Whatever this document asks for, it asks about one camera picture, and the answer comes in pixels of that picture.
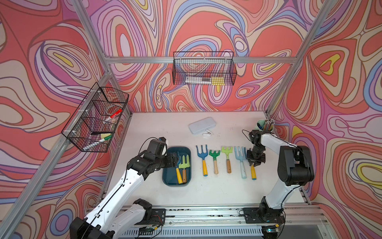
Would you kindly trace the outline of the yellow handled tool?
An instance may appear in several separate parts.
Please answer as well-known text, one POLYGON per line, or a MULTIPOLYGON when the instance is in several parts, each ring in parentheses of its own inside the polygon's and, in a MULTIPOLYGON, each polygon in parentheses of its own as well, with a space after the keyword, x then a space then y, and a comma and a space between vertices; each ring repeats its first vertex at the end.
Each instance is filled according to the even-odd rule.
POLYGON ((183 179, 182 179, 182 175, 181 175, 181 172, 180 172, 180 165, 182 163, 182 158, 180 155, 178 155, 178 164, 176 166, 176 174, 177 174, 177 180, 178 180, 178 184, 183 184, 183 179))

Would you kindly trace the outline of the blue rake yellow handle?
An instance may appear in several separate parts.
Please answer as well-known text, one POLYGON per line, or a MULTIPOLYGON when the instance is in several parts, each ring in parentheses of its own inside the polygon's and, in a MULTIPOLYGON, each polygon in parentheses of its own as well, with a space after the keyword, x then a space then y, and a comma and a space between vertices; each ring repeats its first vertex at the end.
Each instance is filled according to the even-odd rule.
POLYGON ((201 147, 196 146, 196 149, 197 149, 198 157, 200 157, 202 159, 203 176, 207 177, 208 176, 208 169, 207 169, 207 164, 206 164, 206 157, 209 155, 208 146, 207 145, 205 145, 205 147, 203 147, 202 145, 201 145, 201 147))
POLYGON ((252 178, 252 180, 256 180, 257 179, 257 175, 256 175, 255 165, 253 163, 250 165, 250 170, 251 170, 251 178, 252 178))

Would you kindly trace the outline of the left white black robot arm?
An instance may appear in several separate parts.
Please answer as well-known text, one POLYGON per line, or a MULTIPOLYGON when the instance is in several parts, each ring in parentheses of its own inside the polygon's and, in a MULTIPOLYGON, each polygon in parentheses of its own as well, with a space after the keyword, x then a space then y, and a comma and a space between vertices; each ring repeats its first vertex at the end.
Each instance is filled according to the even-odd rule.
POLYGON ((148 140, 148 148, 127 163, 122 177, 106 197, 83 219, 77 217, 73 220, 69 227, 70 238, 118 239, 140 222, 161 223, 161 218, 152 214, 152 204, 143 199, 137 199, 128 210, 120 212, 150 174, 162 168, 174 167, 179 161, 177 154, 168 153, 164 137, 151 137, 148 140))

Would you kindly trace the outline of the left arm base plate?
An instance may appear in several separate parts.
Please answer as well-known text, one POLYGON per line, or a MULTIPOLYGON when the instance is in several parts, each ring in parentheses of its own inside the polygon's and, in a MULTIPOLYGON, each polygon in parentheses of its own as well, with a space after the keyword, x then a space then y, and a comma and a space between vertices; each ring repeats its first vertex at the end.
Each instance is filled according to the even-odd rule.
POLYGON ((135 225, 152 225, 159 224, 160 226, 165 223, 166 209, 165 208, 153 208, 153 205, 143 199, 137 199, 134 201, 133 206, 142 206, 145 210, 143 219, 135 225))

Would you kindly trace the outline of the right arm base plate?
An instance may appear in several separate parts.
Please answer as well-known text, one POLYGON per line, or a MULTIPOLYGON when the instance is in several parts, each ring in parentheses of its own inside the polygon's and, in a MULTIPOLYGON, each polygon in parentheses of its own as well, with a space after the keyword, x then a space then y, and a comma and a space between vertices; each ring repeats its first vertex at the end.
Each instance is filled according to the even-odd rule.
POLYGON ((270 208, 265 197, 259 207, 243 208, 243 216, 247 224, 283 224, 285 222, 284 210, 270 208))

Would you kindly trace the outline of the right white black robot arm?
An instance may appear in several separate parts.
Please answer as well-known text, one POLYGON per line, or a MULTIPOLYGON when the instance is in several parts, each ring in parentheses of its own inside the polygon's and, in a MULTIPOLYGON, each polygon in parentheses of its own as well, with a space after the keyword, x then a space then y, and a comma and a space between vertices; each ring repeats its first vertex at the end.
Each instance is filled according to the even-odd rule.
POLYGON ((310 149, 287 142, 270 131, 252 130, 248 133, 248 138, 253 148, 247 150, 246 159, 253 168, 266 162, 266 149, 278 156, 279 179, 271 192, 262 198, 256 211, 261 222, 275 223, 282 218, 285 203, 292 193, 314 180, 310 149))

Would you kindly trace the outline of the lime rake wooden handle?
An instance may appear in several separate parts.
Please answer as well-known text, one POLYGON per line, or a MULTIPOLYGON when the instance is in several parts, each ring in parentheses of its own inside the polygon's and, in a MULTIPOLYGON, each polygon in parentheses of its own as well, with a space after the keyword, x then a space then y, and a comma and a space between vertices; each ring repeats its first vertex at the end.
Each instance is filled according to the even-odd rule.
POLYGON ((233 147, 226 147, 222 146, 221 147, 221 152, 223 152, 226 156, 226 167, 227 167, 227 173, 231 174, 232 169, 231 169, 231 162, 230 162, 230 154, 233 152, 233 147))

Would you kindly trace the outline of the green rake wooden handle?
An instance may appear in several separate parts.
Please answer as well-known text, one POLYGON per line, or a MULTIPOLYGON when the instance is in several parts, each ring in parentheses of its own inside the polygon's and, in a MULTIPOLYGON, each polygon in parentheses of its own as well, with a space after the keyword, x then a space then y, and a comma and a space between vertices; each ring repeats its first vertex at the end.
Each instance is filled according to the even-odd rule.
POLYGON ((210 150, 209 155, 213 158, 213 163, 214 163, 214 173, 218 175, 218 164, 217 164, 217 157, 220 155, 220 150, 210 150))

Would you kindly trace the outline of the light blue rake pale handle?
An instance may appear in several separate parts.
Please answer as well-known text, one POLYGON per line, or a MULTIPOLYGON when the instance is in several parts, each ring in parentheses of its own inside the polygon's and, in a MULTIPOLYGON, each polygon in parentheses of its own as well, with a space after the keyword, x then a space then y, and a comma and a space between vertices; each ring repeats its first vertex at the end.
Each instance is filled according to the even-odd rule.
POLYGON ((246 149, 245 147, 240 147, 240 146, 234 147, 235 158, 240 163, 240 171, 241 171, 241 178, 242 179, 247 178, 245 166, 244 166, 244 161, 246 160, 245 149, 246 149))

